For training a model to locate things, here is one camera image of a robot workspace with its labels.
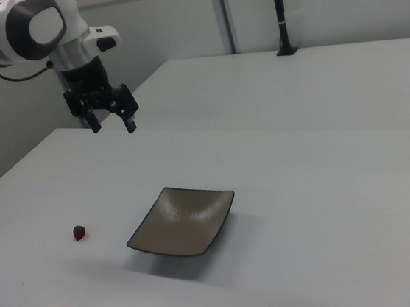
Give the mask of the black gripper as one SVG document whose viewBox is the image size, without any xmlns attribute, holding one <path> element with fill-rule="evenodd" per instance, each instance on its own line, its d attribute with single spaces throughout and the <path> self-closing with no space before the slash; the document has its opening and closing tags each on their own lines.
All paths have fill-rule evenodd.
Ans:
<svg viewBox="0 0 410 307">
<path fill-rule="evenodd" d="M 93 113 L 93 109 L 109 108 L 122 119 L 127 132 L 134 133 L 135 114 L 139 105 L 128 86 L 120 85 L 113 88 L 108 79 L 106 68 L 100 57 L 95 57 L 89 63 L 70 71 L 58 71 L 65 83 L 64 99 L 73 117 L 81 118 L 88 123 L 94 133 L 101 130 L 101 124 Z M 88 98 L 93 97 L 94 106 Z"/>
</svg>

